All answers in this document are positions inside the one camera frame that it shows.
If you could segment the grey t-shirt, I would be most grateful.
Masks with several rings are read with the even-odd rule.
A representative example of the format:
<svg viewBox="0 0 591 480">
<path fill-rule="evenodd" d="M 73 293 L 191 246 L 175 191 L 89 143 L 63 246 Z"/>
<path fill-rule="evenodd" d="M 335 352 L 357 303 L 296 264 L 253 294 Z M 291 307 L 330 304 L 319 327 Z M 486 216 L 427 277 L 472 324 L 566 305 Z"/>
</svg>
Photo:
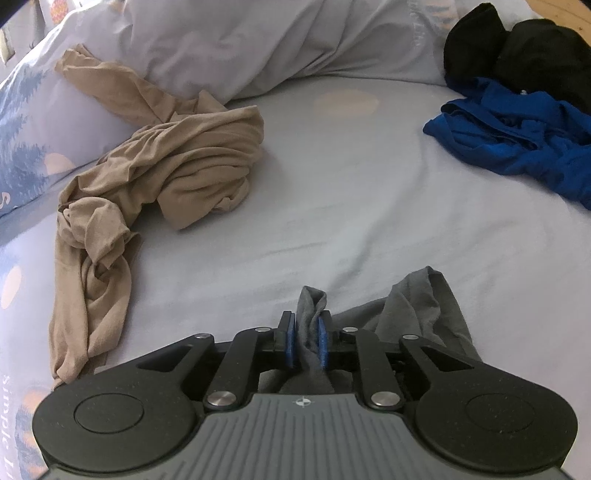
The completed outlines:
<svg viewBox="0 0 591 480">
<path fill-rule="evenodd" d="M 341 394 L 353 391 L 353 375 L 325 370 L 318 347 L 318 316 L 327 307 L 327 294 L 310 286 L 301 289 L 297 302 L 297 367 L 270 370 L 259 377 L 260 393 Z M 427 266 L 394 284 L 388 296 L 336 314 L 335 327 L 356 327 L 396 343 L 404 334 L 417 334 L 448 349 L 480 358 L 460 309 L 444 275 Z"/>
</svg>

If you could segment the blue forest print bedsheet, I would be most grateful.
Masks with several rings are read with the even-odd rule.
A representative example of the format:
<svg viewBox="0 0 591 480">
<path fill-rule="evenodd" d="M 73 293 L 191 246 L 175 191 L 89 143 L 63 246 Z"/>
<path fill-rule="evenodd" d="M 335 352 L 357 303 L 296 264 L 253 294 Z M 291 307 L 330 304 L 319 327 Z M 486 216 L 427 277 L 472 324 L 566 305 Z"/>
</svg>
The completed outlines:
<svg viewBox="0 0 591 480">
<path fill-rule="evenodd" d="M 130 134 L 127 125 L 68 86 L 44 86 L 22 104 L 23 133 L 50 154 L 51 175 L 70 157 L 91 161 Z M 456 160 L 422 132 L 454 93 L 437 86 L 322 78 L 283 84 L 259 105 L 264 156 L 252 192 L 229 214 L 175 232 L 157 206 L 135 224 L 129 316 L 106 368 L 197 332 L 230 340 L 276 324 L 301 287 L 328 294 L 339 313 L 386 296 L 427 265 L 448 280 L 487 363 L 561 394 L 579 420 L 565 462 L 590 479 L 590 212 L 523 177 Z M 47 324 L 53 303 L 56 200 L 71 177 L 1 219 L 1 479 L 35 479 L 45 465 L 32 414 L 51 388 Z M 287 412 L 270 413 L 283 435 L 304 437 Z M 325 446 L 277 436 L 256 447 L 245 427 L 218 425 L 213 445 L 185 471 L 209 478 L 460 479 L 433 455 L 403 467 L 403 445 L 359 411 L 342 432 L 371 438 Z"/>
</svg>

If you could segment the beige garment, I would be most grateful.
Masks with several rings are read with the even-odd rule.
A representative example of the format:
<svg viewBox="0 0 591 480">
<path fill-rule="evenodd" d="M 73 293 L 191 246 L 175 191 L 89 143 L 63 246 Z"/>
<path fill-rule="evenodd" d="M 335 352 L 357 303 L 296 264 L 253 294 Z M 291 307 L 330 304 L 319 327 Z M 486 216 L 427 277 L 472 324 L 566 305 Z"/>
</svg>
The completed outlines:
<svg viewBox="0 0 591 480">
<path fill-rule="evenodd" d="M 176 230 L 235 209 L 262 154 L 263 117 L 254 106 L 225 108 L 207 92 L 174 97 L 80 45 L 55 68 L 135 128 L 58 198 L 49 350 L 60 385 L 93 370 L 119 342 L 138 246 L 132 225 L 142 208 L 157 204 Z"/>
</svg>

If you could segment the blue garment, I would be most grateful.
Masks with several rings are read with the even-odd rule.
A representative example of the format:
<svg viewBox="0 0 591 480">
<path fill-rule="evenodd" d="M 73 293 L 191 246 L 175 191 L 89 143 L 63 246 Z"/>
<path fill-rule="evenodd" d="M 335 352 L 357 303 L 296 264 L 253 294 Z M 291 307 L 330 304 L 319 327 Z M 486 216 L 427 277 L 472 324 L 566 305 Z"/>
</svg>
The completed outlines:
<svg viewBox="0 0 591 480">
<path fill-rule="evenodd" d="M 548 93 L 514 93 L 479 78 L 459 87 L 423 132 L 459 160 L 505 176 L 526 175 L 590 207 L 590 116 Z"/>
</svg>

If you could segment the blue forest print duvet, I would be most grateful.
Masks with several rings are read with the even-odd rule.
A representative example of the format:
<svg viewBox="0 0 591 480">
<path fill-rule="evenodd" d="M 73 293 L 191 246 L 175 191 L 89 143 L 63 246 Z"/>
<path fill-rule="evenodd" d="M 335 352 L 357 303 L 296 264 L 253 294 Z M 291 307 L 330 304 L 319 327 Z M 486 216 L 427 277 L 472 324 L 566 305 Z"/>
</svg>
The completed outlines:
<svg viewBox="0 0 591 480">
<path fill-rule="evenodd" d="M 174 96 L 220 102 L 315 75 L 443 83 L 443 46 L 471 1 L 99 1 L 71 11 L 1 73 L 1 211 L 96 161 L 132 126 L 55 69 L 84 46 Z"/>
</svg>

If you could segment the black garment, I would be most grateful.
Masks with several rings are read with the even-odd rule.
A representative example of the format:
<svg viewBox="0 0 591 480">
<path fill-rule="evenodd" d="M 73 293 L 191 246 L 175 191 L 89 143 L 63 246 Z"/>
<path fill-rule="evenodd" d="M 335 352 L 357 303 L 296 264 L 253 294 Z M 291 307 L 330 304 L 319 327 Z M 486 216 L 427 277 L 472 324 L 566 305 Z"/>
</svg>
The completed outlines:
<svg viewBox="0 0 591 480">
<path fill-rule="evenodd" d="M 490 79 L 516 93 L 543 91 L 590 112 L 590 45 L 551 20 L 525 20 L 507 30 L 493 4 L 482 3 L 450 31 L 444 69 L 455 90 Z"/>
</svg>

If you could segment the wooden headboard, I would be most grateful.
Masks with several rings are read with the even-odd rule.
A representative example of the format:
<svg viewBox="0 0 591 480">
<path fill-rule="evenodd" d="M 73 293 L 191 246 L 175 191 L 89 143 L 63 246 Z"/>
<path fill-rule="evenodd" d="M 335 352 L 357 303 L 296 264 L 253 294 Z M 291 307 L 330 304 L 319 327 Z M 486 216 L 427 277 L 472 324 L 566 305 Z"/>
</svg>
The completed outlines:
<svg viewBox="0 0 591 480">
<path fill-rule="evenodd" d="M 532 10 L 590 39 L 590 9 L 579 0 L 528 0 Z"/>
</svg>

